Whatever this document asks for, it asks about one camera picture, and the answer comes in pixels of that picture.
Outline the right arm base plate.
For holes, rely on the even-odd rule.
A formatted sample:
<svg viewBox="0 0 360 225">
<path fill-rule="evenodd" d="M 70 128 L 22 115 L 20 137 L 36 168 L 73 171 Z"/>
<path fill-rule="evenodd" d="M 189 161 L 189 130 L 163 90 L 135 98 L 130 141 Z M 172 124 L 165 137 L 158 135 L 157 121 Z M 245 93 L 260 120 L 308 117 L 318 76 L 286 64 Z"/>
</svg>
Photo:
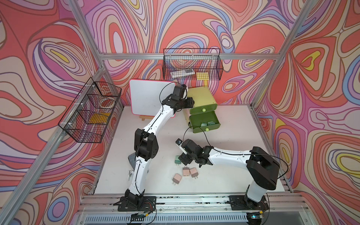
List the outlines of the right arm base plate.
<svg viewBox="0 0 360 225">
<path fill-rule="evenodd" d="M 254 202 L 246 195 L 229 196 L 228 204 L 231 205 L 233 211 L 267 211 L 270 207 L 266 196 L 262 196 L 260 202 Z"/>
</svg>

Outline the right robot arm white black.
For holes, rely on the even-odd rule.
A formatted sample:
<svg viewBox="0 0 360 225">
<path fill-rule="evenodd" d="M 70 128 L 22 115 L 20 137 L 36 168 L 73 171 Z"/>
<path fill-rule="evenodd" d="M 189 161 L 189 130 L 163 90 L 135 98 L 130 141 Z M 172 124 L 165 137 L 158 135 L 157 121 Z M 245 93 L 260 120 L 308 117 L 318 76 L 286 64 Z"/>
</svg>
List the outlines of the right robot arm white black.
<svg viewBox="0 0 360 225">
<path fill-rule="evenodd" d="M 177 139 L 175 144 L 182 150 L 179 160 L 185 166 L 194 161 L 200 167 L 225 165 L 247 170 L 253 181 L 247 188 L 246 201 L 258 203 L 267 191 L 274 191 L 277 187 L 280 163 L 260 147 L 254 146 L 249 151 L 230 151 L 211 145 L 201 147 L 190 139 Z"/>
</svg>

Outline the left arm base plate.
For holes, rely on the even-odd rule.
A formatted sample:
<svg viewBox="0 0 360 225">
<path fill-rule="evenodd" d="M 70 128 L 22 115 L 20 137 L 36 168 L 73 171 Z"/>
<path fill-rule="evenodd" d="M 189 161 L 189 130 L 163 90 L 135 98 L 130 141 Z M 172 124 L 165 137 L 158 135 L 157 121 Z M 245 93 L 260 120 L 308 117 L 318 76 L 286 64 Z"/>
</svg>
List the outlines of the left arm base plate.
<svg viewBox="0 0 360 225">
<path fill-rule="evenodd" d="M 141 196 L 131 200 L 122 196 L 117 203 L 117 211 L 119 212 L 154 212 L 157 198 L 155 196 Z"/>
</svg>

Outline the yellow green drawer cabinet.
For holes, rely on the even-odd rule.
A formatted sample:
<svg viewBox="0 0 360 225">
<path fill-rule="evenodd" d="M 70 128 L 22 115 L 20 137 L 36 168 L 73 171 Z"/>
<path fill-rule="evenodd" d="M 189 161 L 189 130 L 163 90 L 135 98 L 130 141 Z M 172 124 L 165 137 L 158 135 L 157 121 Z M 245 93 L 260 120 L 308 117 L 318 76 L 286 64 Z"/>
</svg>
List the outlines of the yellow green drawer cabinet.
<svg viewBox="0 0 360 225">
<path fill-rule="evenodd" d="M 187 97 L 193 98 L 195 101 L 195 106 L 217 104 L 215 98 L 207 86 L 188 89 Z M 189 123 L 189 117 L 191 116 L 189 110 L 190 109 L 184 109 L 182 111 L 184 113 L 187 124 Z"/>
</svg>

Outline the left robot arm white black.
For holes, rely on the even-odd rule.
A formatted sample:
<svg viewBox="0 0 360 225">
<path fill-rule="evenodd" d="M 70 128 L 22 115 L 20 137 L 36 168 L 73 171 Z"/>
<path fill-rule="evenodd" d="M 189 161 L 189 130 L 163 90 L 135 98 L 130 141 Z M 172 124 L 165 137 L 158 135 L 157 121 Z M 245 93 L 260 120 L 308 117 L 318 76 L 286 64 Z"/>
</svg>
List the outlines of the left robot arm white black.
<svg viewBox="0 0 360 225">
<path fill-rule="evenodd" d="M 175 85 L 172 94 L 160 101 L 161 108 L 154 118 L 143 129 L 135 131 L 134 150 L 135 168 L 125 199 L 135 205 L 144 201 L 145 182 L 152 159 L 158 153 L 157 135 L 167 121 L 182 109 L 192 108 L 195 104 L 192 97 L 187 97 L 188 87 L 184 84 Z"/>
</svg>

